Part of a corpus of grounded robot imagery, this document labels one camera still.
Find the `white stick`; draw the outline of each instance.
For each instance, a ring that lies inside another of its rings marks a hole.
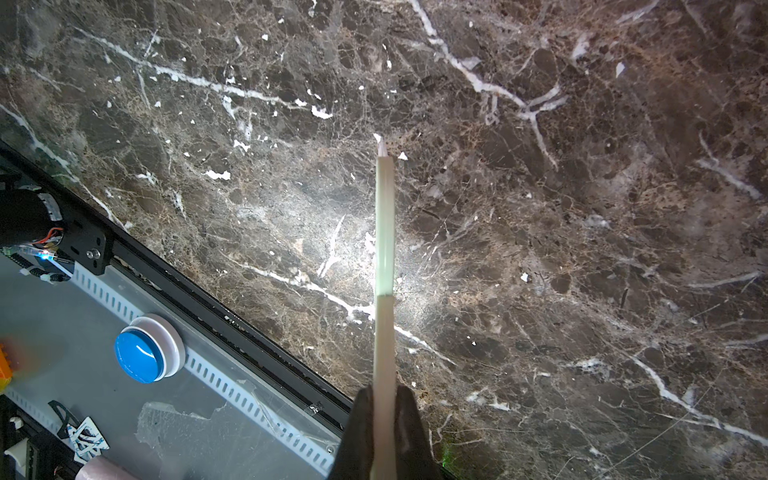
[[[379,140],[376,160],[376,341],[373,347],[372,480],[396,480],[395,163]]]

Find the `marble countertop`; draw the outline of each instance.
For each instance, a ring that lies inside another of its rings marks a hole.
[[[0,136],[350,396],[374,160],[462,478],[765,478],[760,2],[4,0]]]

